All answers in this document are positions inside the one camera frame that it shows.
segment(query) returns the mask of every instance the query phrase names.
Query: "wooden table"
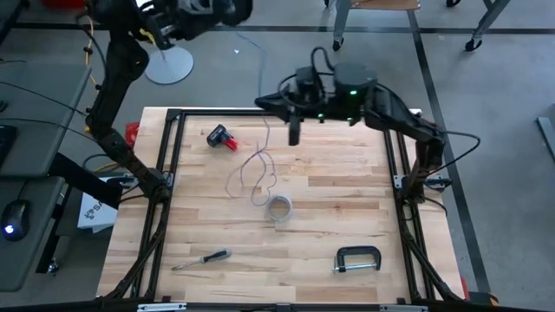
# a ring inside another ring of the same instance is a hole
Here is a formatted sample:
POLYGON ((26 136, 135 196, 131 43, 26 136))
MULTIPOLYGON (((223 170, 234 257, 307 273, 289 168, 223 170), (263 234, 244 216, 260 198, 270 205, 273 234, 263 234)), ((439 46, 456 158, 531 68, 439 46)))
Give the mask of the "wooden table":
MULTIPOLYGON (((147 107, 143 112, 135 151, 147 166, 155 165, 166 110, 147 107)), ((236 198, 225 191, 230 172, 252 155, 257 142, 264 142, 262 118, 187 117, 156 297, 249 303, 390 303, 409 298, 383 134, 363 123, 348 127, 346 122, 308 120, 302 125, 301 144, 288 146, 287 126, 276 118, 266 119, 271 125, 268 153, 277 175, 271 194, 291 198, 292 218, 274 223, 264 207, 250 201, 263 169, 260 159, 245 168, 244 188, 238 174, 232 176, 230 192, 236 198), (238 140, 236 153, 206 144, 206 136, 219 123, 238 140), (333 274, 334 255, 350 245, 376 246, 382 252, 382 269, 333 274), (170 270, 222 248, 232 249, 232 256, 170 270)), ((408 146, 414 157, 411 141, 408 146)), ((265 187, 272 181, 267 174, 255 200, 264 202, 265 187)), ((441 200, 437 194, 428 196, 441 200)), ((462 296, 445 213, 432 203, 420 207, 429 259, 462 296)), ((121 205, 98 295, 112 290, 135 261, 146 210, 143 198, 121 205)), ((414 262, 424 294, 421 270, 414 262)))

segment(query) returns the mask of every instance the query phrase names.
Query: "paper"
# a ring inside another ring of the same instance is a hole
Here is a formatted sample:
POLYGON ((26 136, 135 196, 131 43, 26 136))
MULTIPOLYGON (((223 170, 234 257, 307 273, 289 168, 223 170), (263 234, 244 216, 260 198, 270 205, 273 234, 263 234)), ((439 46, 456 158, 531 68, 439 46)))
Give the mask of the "paper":
MULTIPOLYGON (((106 182, 111 177, 100 179, 106 182)), ((114 225, 117 214, 118 211, 113 207, 83 193, 77 227, 79 229, 92 229, 93 233, 96 233, 114 225)))

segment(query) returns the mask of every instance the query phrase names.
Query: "clamp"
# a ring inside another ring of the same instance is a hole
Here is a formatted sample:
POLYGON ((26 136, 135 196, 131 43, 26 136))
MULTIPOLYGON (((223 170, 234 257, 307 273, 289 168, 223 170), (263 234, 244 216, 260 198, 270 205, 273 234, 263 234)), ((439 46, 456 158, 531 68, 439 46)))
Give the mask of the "clamp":
POLYGON ((353 246, 342 247, 337 251, 334 261, 334 273, 344 273, 347 270, 358 270, 375 268, 380 270, 382 265, 382 253, 374 246, 353 246), (353 255, 372 255, 374 256, 374 263, 358 264, 358 265, 345 265, 345 256, 353 255))

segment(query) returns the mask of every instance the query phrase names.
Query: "screwdriver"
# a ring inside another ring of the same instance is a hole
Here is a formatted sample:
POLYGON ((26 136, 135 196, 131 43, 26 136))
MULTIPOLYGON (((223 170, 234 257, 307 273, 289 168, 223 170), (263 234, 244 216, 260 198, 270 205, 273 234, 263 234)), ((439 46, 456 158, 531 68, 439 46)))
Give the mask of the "screwdriver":
POLYGON ((214 252, 210 256, 201 257, 198 261, 195 261, 195 262, 192 262, 192 263, 187 263, 187 264, 181 264, 181 265, 178 265, 176 267, 173 267, 172 270, 183 270, 184 268, 186 268, 188 266, 191 266, 193 264, 207 263, 209 261, 216 261, 216 260, 226 259, 227 257, 229 257, 231 255, 232 255, 232 251, 229 250, 229 249, 219 250, 219 251, 214 252))

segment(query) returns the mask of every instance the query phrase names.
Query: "computer mouse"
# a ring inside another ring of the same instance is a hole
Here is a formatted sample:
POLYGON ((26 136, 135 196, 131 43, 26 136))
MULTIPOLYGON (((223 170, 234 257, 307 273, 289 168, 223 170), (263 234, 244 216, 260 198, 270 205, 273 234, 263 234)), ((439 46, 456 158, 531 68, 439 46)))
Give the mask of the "computer mouse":
POLYGON ((0 223, 2 234, 9 241, 16 242, 27 235, 29 231, 30 202, 17 199, 3 208, 0 223))

